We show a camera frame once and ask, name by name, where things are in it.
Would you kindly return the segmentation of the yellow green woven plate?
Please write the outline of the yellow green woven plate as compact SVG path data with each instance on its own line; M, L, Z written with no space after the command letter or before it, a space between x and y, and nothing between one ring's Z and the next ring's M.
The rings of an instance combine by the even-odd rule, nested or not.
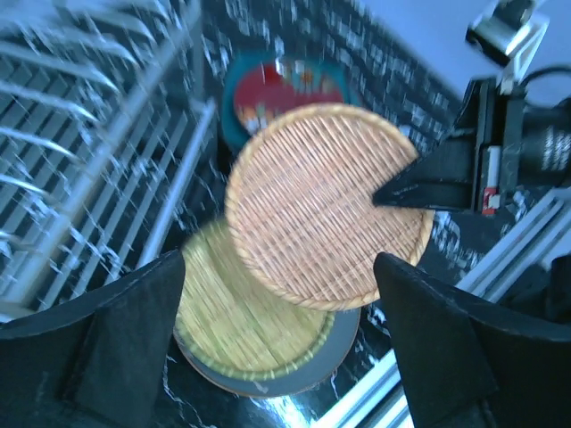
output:
M176 331L207 367L267 381L299 369L324 345L334 315L295 306L258 284L237 256L224 218L192 235L182 255L186 275Z

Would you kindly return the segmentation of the grey reindeer plate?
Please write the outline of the grey reindeer plate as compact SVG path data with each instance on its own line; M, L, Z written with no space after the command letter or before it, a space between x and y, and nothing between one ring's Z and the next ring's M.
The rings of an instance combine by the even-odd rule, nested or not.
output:
M186 348L176 330L173 337L186 361L209 382L240 396L268 399L307 391L328 378L352 349L359 328L360 312L360 309L335 312L331 332L313 359L291 374L261 382L233 379L208 368Z

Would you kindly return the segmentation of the orange woven plate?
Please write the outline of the orange woven plate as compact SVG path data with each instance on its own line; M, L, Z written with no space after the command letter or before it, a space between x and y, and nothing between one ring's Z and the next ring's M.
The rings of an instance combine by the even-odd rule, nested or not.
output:
M268 290L305 308L377 300L377 254L417 264L432 233L431 210L372 202L417 155L395 125L361 107L312 104L278 117L249 140L228 180L238 255Z

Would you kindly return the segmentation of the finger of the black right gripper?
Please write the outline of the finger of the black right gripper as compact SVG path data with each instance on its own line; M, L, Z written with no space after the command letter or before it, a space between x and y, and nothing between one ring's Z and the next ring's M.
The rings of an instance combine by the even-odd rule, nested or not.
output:
M429 154L413 161L381 185L374 196L397 196L422 189L445 196L469 196L474 176L474 143L466 138L441 141Z
M429 210L471 210L471 191L465 185L437 183L386 184L372 195L375 206Z

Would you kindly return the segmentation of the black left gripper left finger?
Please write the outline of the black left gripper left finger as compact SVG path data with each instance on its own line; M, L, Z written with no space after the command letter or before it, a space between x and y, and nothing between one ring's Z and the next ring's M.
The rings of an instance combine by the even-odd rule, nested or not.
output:
M185 278L170 251L1 327L3 427L146 427Z

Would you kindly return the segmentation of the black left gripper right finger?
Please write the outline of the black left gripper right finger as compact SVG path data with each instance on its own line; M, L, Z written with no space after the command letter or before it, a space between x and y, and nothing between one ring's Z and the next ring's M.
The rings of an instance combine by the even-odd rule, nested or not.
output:
M374 274L417 427L568 427L570 326L444 284L385 252Z

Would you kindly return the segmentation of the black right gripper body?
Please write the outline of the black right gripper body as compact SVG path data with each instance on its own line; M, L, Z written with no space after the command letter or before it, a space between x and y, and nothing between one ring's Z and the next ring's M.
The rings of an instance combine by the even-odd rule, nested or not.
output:
M473 80L454 123L454 209L493 214L520 185L570 181L570 99L531 107L516 86Z

